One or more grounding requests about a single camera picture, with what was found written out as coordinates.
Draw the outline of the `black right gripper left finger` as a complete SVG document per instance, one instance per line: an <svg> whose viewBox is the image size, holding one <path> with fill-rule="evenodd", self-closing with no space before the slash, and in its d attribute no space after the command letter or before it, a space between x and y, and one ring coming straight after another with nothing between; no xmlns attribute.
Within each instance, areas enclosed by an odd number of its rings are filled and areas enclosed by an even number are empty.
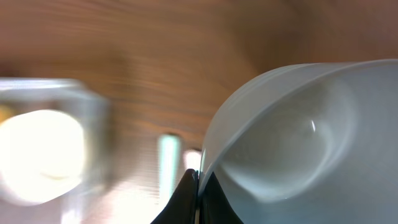
<svg viewBox="0 0 398 224"><path fill-rule="evenodd" d="M198 171L187 169L169 202L151 224L194 224L198 198Z"/></svg>

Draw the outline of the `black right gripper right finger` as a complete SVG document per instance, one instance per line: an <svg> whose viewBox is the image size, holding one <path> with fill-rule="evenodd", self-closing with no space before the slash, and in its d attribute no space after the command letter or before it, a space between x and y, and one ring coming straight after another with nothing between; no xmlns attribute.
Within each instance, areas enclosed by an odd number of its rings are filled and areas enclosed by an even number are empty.
<svg viewBox="0 0 398 224"><path fill-rule="evenodd" d="M229 204L214 173L200 196L199 224L243 224Z"/></svg>

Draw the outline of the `mint green plastic spoon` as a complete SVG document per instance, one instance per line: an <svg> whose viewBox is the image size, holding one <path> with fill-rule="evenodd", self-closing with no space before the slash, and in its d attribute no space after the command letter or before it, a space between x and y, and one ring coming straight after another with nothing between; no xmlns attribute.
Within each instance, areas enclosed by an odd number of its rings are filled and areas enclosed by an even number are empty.
<svg viewBox="0 0 398 224"><path fill-rule="evenodd" d="M163 134L158 140L159 203L167 204L174 192L178 171L181 140L174 134Z"/></svg>

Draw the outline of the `pink plastic fork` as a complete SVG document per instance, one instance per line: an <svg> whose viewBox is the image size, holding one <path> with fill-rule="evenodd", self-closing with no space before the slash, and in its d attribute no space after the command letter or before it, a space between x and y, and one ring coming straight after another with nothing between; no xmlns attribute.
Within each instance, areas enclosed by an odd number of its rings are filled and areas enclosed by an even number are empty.
<svg viewBox="0 0 398 224"><path fill-rule="evenodd" d="M185 170L187 169L200 170L201 151L198 149L187 149L183 153L183 164Z"/></svg>

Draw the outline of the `light blue plastic bowl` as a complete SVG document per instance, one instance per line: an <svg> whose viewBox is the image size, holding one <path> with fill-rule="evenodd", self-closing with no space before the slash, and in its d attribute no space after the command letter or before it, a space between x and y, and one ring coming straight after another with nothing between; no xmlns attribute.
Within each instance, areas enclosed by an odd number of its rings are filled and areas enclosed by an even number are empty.
<svg viewBox="0 0 398 224"><path fill-rule="evenodd" d="M396 223L397 60L248 81L206 132L202 197L212 177L244 223Z"/></svg>

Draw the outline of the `cream white plastic bowl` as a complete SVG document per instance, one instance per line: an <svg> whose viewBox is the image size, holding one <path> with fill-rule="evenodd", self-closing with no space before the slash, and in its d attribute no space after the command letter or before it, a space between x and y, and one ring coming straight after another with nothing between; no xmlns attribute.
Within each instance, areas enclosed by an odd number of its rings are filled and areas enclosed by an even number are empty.
<svg viewBox="0 0 398 224"><path fill-rule="evenodd" d="M85 131L72 116L37 110L1 123L1 198L31 206L78 186L86 166Z"/></svg>

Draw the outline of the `yellow plastic bowl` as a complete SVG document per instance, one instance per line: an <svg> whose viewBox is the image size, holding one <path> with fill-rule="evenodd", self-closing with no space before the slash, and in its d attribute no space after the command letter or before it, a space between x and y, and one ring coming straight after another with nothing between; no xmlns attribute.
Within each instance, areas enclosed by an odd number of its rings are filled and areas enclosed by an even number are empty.
<svg viewBox="0 0 398 224"><path fill-rule="evenodd" d="M0 105L0 123L3 123L5 120L13 117L15 112L12 108L7 105Z"/></svg>

